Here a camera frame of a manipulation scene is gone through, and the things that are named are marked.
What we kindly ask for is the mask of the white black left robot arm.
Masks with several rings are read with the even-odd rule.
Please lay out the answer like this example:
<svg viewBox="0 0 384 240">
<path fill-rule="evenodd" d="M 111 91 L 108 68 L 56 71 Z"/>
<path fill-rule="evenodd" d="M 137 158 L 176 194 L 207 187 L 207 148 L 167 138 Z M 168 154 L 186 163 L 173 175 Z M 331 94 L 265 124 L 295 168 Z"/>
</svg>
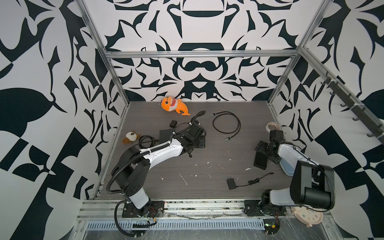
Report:
<svg viewBox="0 0 384 240">
<path fill-rule="evenodd" d="M 150 206 L 144 190 L 148 172 L 164 161 L 205 147 L 206 130 L 194 122 L 182 133 L 172 133 L 168 141 L 146 149 L 135 146 L 126 150 L 111 172 L 105 189 L 108 194 L 122 195 L 134 207 L 143 211 Z"/>
</svg>

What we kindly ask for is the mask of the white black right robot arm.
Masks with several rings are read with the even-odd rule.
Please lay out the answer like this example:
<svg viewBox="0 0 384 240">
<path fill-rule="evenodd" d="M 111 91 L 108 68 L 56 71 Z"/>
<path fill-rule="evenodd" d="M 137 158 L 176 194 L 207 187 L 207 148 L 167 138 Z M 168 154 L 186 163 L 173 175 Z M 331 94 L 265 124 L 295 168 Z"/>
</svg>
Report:
<svg viewBox="0 0 384 240">
<path fill-rule="evenodd" d="M 292 177 L 290 187 L 266 190 L 259 202 L 260 209 L 280 207 L 309 207 L 316 211 L 333 209 L 336 201 L 334 170 L 321 165 L 301 152 L 284 138 L 283 131 L 271 130 L 269 142 L 260 141 L 256 147 L 254 166 L 265 170 L 267 162 L 280 165 Z"/>
</svg>

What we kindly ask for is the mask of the blue glasses case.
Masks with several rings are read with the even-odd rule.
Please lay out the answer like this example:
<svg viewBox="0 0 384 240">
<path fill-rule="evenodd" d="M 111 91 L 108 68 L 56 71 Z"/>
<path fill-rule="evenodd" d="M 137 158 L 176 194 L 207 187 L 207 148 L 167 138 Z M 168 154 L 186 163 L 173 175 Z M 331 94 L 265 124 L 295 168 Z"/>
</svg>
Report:
<svg viewBox="0 0 384 240">
<path fill-rule="evenodd" d="M 294 175 L 295 168 L 296 168 L 296 162 L 292 163 L 292 162 L 287 161 L 285 159 L 281 159 L 280 166 L 281 166 L 283 172 L 287 176 L 292 177 Z"/>
</svg>

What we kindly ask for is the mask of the white double-sided tape roll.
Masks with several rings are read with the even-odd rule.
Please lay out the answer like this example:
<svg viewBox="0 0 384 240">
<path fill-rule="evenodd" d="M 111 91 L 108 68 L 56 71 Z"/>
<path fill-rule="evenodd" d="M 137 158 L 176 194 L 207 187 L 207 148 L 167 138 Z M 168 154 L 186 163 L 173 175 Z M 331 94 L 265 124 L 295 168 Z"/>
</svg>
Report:
<svg viewBox="0 0 384 240">
<path fill-rule="evenodd" d="M 267 125 L 266 125 L 266 130 L 268 133 L 270 133 L 271 131 L 273 130 L 278 130 L 280 131 L 281 130 L 281 127 L 278 123 L 276 122 L 268 122 Z"/>
</svg>

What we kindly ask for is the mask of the orange plush fish toy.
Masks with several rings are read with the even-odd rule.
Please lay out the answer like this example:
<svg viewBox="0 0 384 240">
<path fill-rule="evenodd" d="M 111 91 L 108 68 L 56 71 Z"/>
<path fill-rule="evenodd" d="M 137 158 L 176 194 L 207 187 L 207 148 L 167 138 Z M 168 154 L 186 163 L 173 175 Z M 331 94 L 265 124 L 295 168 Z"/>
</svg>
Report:
<svg viewBox="0 0 384 240">
<path fill-rule="evenodd" d="M 161 101 L 161 107 L 167 112 L 177 112 L 182 116 L 190 116 L 187 105 L 181 99 L 167 96 Z"/>
</svg>

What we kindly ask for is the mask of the small brown plush toy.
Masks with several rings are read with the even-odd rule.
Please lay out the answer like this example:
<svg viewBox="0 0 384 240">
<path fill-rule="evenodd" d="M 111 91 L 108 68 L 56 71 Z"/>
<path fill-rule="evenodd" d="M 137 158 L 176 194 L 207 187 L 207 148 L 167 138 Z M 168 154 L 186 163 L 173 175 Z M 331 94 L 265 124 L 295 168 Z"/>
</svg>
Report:
<svg viewBox="0 0 384 240">
<path fill-rule="evenodd" d="M 136 140 L 138 140 L 141 136 L 138 135 L 137 133 L 135 133 L 134 131 L 132 132 L 128 132 L 126 134 L 126 136 L 124 137 L 123 139 L 123 143 L 124 144 L 129 144 L 129 143 L 133 143 L 135 142 Z"/>
</svg>

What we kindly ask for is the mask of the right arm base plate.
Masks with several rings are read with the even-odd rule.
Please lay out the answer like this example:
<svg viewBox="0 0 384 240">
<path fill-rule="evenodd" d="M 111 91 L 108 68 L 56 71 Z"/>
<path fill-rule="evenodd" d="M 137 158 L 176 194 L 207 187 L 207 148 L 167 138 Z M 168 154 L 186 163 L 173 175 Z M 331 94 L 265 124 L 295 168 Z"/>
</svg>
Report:
<svg viewBox="0 0 384 240">
<path fill-rule="evenodd" d="M 285 207 L 272 205 L 267 200 L 245 200 L 244 204 L 243 213 L 248 217 L 286 215 Z"/>
</svg>

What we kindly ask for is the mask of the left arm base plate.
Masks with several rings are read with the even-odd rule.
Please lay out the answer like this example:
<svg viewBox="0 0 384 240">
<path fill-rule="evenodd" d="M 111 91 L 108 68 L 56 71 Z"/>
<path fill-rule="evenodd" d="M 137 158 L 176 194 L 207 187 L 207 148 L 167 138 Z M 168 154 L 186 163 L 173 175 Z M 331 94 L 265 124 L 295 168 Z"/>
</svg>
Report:
<svg viewBox="0 0 384 240">
<path fill-rule="evenodd" d="M 138 209 L 133 203 L 125 203 L 123 218 L 154 218 L 164 213 L 164 201 L 149 201 L 143 208 Z"/>
</svg>

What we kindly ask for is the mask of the cream round wall clock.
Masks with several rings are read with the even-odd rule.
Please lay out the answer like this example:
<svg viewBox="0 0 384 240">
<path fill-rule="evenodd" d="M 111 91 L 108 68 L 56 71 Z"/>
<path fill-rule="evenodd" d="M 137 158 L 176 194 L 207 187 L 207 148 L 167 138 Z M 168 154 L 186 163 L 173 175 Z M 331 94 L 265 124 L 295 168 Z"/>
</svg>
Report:
<svg viewBox="0 0 384 240">
<path fill-rule="evenodd" d="M 295 206 L 291 207 L 291 211 L 294 217 L 308 228 L 320 224 L 324 218 L 322 212 L 311 210 L 308 207 Z"/>
</svg>

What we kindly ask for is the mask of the grey wall hook rail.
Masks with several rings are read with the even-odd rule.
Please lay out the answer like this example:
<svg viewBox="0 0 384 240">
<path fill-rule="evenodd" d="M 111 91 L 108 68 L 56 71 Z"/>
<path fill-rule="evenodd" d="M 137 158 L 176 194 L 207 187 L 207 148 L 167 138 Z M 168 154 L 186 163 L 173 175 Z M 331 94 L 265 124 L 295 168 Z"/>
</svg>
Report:
<svg viewBox="0 0 384 240">
<path fill-rule="evenodd" d="M 356 116 L 353 118 L 353 121 L 362 122 L 370 131 L 370 134 L 367 134 L 367 137 L 376 138 L 383 145 L 384 123 L 379 120 L 366 104 L 359 100 L 358 97 L 346 87 L 342 80 L 332 76 L 329 72 L 320 74 L 320 76 L 324 79 L 324 81 L 321 82 L 321 85 L 323 87 L 326 86 L 331 90 L 331 97 L 328 103 L 330 113 L 334 98 L 341 100 L 342 103 L 340 104 L 340 107 L 344 110 L 351 111 Z"/>
</svg>

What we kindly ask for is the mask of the aluminium frame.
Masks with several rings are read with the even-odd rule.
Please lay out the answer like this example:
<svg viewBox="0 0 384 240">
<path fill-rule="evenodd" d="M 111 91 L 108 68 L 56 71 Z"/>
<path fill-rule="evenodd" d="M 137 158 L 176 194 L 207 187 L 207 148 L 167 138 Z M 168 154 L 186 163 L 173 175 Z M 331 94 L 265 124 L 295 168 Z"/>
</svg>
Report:
<svg viewBox="0 0 384 240">
<path fill-rule="evenodd" d="M 181 99 L 206 129 L 206 147 L 153 167 L 151 199 L 252 199 L 289 187 L 279 165 L 253 166 L 266 123 L 335 171 L 336 207 L 384 202 L 384 145 L 340 107 L 320 74 L 342 80 L 384 122 L 383 1 L 80 1 L 107 69 L 130 109 L 106 180 L 129 131 L 159 136 Z M 259 183 L 229 190 L 260 178 Z"/>
</svg>

